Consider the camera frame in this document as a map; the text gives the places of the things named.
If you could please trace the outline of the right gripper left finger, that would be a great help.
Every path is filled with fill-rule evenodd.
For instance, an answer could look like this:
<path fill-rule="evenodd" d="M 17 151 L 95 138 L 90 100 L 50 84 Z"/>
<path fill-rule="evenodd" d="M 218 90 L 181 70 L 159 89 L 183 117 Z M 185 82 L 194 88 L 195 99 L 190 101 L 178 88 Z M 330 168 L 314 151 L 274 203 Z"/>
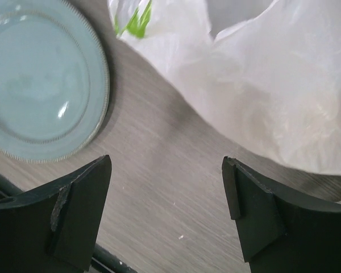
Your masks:
<path fill-rule="evenodd" d="M 0 200 L 0 272 L 86 272 L 110 185 L 108 155 Z"/>

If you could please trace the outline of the grey-blue round plate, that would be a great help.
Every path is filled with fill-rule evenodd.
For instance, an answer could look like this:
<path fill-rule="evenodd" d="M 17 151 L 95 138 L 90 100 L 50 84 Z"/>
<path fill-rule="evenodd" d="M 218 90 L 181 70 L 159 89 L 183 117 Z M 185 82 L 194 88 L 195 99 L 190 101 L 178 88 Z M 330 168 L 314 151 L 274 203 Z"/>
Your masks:
<path fill-rule="evenodd" d="M 110 100 L 107 58 L 68 1 L 0 1 L 0 152 L 63 160 L 99 132 Z"/>

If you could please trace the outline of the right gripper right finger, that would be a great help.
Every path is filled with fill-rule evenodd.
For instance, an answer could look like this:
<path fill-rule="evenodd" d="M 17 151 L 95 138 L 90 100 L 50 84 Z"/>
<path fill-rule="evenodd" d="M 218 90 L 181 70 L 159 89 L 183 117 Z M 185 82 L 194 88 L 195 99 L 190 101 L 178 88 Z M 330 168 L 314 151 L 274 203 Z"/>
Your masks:
<path fill-rule="evenodd" d="M 341 272 L 341 204 L 224 158 L 230 217 L 252 272 Z"/>

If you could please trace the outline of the white plastic bag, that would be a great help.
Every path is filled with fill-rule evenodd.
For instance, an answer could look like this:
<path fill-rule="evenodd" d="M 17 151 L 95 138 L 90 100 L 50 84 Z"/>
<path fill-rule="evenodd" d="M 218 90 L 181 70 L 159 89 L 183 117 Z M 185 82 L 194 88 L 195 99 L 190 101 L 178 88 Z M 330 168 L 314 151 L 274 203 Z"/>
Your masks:
<path fill-rule="evenodd" d="M 341 1 L 108 1 L 117 38 L 213 128 L 341 175 Z"/>

